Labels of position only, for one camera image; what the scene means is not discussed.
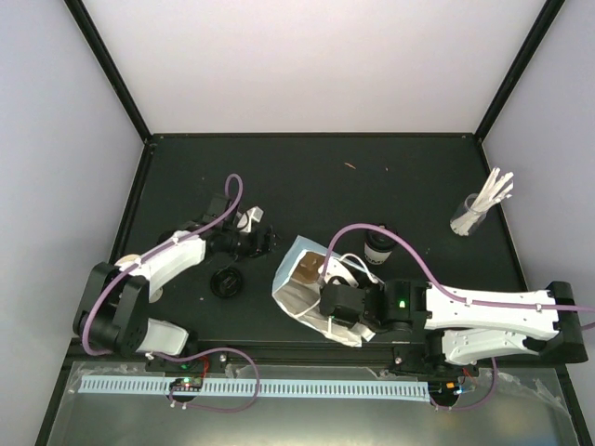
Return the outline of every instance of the dark tabletop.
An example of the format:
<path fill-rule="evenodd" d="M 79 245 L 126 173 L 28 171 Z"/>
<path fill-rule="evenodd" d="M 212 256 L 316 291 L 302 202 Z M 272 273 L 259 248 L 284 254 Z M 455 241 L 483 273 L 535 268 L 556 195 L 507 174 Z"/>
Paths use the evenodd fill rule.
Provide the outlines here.
<path fill-rule="evenodd" d="M 402 136 L 203 136 L 157 139 L 127 253 L 153 247 L 165 230 L 202 215 L 230 173 L 244 180 L 244 207 L 260 206 L 264 222 L 283 239 L 265 257 L 235 264 L 245 277 L 240 295 L 212 295 L 209 278 L 230 263 L 217 256 L 179 275 L 151 304 L 151 316 L 195 330 L 204 340 L 330 343 L 290 319 L 271 297 L 274 273 L 297 235 L 328 245 L 337 230 L 356 222 L 385 222 L 410 242 L 444 284 L 519 291 L 506 231 L 491 211 L 471 237 L 459 237 L 449 220 L 486 179 L 470 137 Z M 337 252 L 362 255 L 364 235 L 352 232 Z M 397 248 L 379 277 L 424 279 Z M 379 335 L 374 343 L 390 342 Z"/>

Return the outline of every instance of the purple cable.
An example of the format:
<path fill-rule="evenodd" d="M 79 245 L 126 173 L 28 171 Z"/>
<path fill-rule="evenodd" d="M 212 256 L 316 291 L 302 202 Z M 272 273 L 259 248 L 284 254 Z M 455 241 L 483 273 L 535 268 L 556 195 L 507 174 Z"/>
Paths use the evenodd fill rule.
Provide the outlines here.
<path fill-rule="evenodd" d="M 417 264 L 424 271 L 424 274 L 426 274 L 426 276 L 428 277 L 430 282 L 436 288 L 438 288 L 438 290 L 442 294 L 447 295 L 454 301 L 459 302 L 461 304 L 467 303 L 467 299 L 465 297 L 454 295 L 453 293 L 448 291 L 446 288 L 444 288 L 438 282 L 438 280 L 434 277 L 434 275 L 430 271 L 430 268 L 428 268 L 428 265 L 426 265 L 426 262 L 424 262 L 424 260 L 421 258 L 421 256 L 416 252 L 416 250 L 409 243 L 407 243 L 405 240 L 403 240 L 398 235 L 390 232 L 389 230 L 385 230 L 385 229 L 380 228 L 375 225 L 369 225 L 367 223 L 356 223 L 353 225 L 348 225 L 335 234 L 335 236 L 331 240 L 331 243 L 328 245 L 328 251 L 326 251 L 326 258 L 324 259 L 324 264 L 323 264 L 323 272 L 322 272 L 319 280 L 322 280 L 324 275 L 326 274 L 326 269 L 328 268 L 328 261 L 330 260 L 331 253 L 333 252 L 333 248 L 335 248 L 335 244 L 337 244 L 338 239 L 340 239 L 343 234 L 345 234 L 346 232 L 349 232 L 350 230 L 374 230 L 376 232 L 381 233 L 382 235 L 392 238 L 395 242 L 397 242 L 400 246 L 402 246 L 409 253 L 409 255 L 417 262 Z M 473 300 L 472 305 L 479 305 L 482 307 L 491 307 L 491 308 L 536 309 L 535 304 L 517 304 L 517 303 L 512 303 L 512 302 L 508 302 L 508 303 L 507 302 L 504 302 L 504 303 L 503 302 L 490 302 L 487 300 Z M 575 306 L 575 305 L 546 304 L 546 305 L 542 305 L 541 308 L 542 309 L 555 309 L 558 311 L 585 311 L 588 313 L 595 313 L 595 308 L 593 308 L 593 307 L 579 307 L 579 306 Z M 590 323 L 588 325 L 585 325 L 585 327 L 588 327 L 588 328 L 584 328 L 586 330 L 589 328 L 593 328 L 593 327 L 595 327 L 595 323 Z"/>
<path fill-rule="evenodd" d="M 210 230 L 211 228 L 216 226 L 219 222 L 221 222 L 222 220 L 227 218 L 235 210 L 235 208 L 240 203 L 240 200 L 242 199 L 242 194 L 244 193 L 244 183 L 242 182 L 242 179 L 240 178 L 239 175 L 237 175 L 237 174 L 229 175 L 227 177 L 227 179 L 225 180 L 225 193 L 228 197 L 230 196 L 229 188 L 230 188 L 230 182 L 232 179 L 235 179 L 238 182 L 238 193 L 235 196 L 235 200 L 233 201 L 231 206 L 223 214 L 221 214 L 220 216 L 215 218 L 213 221 L 211 221 L 207 225 L 204 225 L 201 228 L 199 228 L 198 230 L 195 230 L 193 232 L 190 232 L 190 233 L 180 237 L 178 240 L 179 242 L 184 242 L 185 240 L 188 240 L 189 238 L 191 238 L 194 235 L 199 235 L 199 234 L 205 232 L 206 230 Z M 164 252 L 164 250 L 170 248 L 174 244 L 175 243 L 171 240 L 165 241 L 165 242 L 161 243 L 160 245 L 158 245 L 157 247 L 153 248 L 151 251 L 143 254 L 140 257 L 140 260 L 141 261 L 149 260 L 150 258 L 157 256 L 159 253 Z M 89 331 L 91 328 L 91 324 L 93 323 L 95 316 L 97 316 L 99 307 L 101 307 L 101 304 L 103 303 L 103 301 L 107 298 L 108 295 L 110 295 L 110 293 L 113 291 L 113 289 L 116 287 L 116 285 L 124 277 L 126 277 L 130 272 L 134 271 L 139 266 L 140 266 L 140 262 L 135 263 L 134 265 L 131 265 L 130 267 L 126 268 L 124 271 L 120 272 L 120 274 L 118 274 L 115 277 L 115 279 L 113 279 L 113 281 L 111 281 L 108 284 L 108 286 L 105 287 L 103 292 L 101 292 L 101 294 L 99 295 L 99 298 L 97 299 L 97 302 L 95 302 L 95 305 L 93 306 L 91 311 L 89 311 L 89 314 L 86 317 L 85 327 L 83 327 L 83 335 L 81 336 L 81 342 L 83 344 L 83 348 L 85 349 L 85 353 L 87 355 L 100 356 L 100 355 L 105 355 L 105 354 L 111 353 L 108 349 L 94 350 L 93 348 L 91 348 L 91 346 L 89 345 Z"/>
<path fill-rule="evenodd" d="M 258 392 L 260 391 L 260 374 L 258 373 L 258 367 L 254 363 L 254 361 L 252 360 L 252 358 L 250 358 L 248 355 L 246 355 L 245 353 L 243 353 L 243 351 L 237 350 L 235 348 L 227 348 L 227 347 L 211 348 L 209 350 L 201 351 L 200 353 L 196 353 L 195 355 L 189 356 L 188 358 L 177 358 L 175 356 L 166 355 L 165 353 L 153 353 L 153 354 L 155 356 L 158 356 L 159 358 L 163 358 L 166 361 L 186 362 L 186 361 L 195 360 L 197 358 L 201 358 L 203 356 L 210 355 L 212 353 L 218 353 L 220 351 L 226 351 L 226 352 L 229 352 L 229 353 L 235 353 L 236 355 L 240 355 L 245 360 L 247 360 L 248 363 L 252 366 L 252 368 L 254 369 L 254 375 L 255 375 L 256 380 L 257 380 L 256 387 L 254 389 L 254 394 L 252 395 L 252 397 L 250 398 L 250 400 L 248 402 L 246 402 L 245 404 L 242 404 L 241 406 L 238 406 L 238 407 L 232 407 L 230 409 L 226 409 L 226 408 L 222 408 L 222 407 L 205 406 L 203 404 L 191 404 L 191 403 L 188 403 L 188 402 L 186 403 L 186 406 L 187 407 L 191 407 L 193 409 L 203 409 L 205 411 L 217 412 L 217 413 L 236 413 L 236 412 L 243 411 L 244 409 L 247 409 L 252 404 L 254 404 L 254 401 L 256 401 L 256 399 L 257 399 Z M 183 403 L 181 403 L 181 402 L 174 401 L 174 388 L 172 388 L 171 391 L 169 392 L 169 400 L 172 403 L 174 403 L 174 404 L 178 404 L 180 406 L 183 405 Z"/>
<path fill-rule="evenodd" d="M 490 391 L 485 395 L 481 400 L 470 404 L 469 406 L 464 407 L 447 407 L 447 406 L 440 406 L 434 401 L 434 398 L 430 397 L 431 404 L 436 407 L 436 409 L 442 409 L 444 411 L 449 412 L 466 412 L 472 411 L 473 409 L 479 409 L 480 407 L 484 406 L 489 400 L 491 400 L 494 395 L 496 394 L 497 388 L 497 376 L 498 376 L 498 367 L 496 365 L 496 358 L 492 358 L 492 385 L 490 386 Z"/>

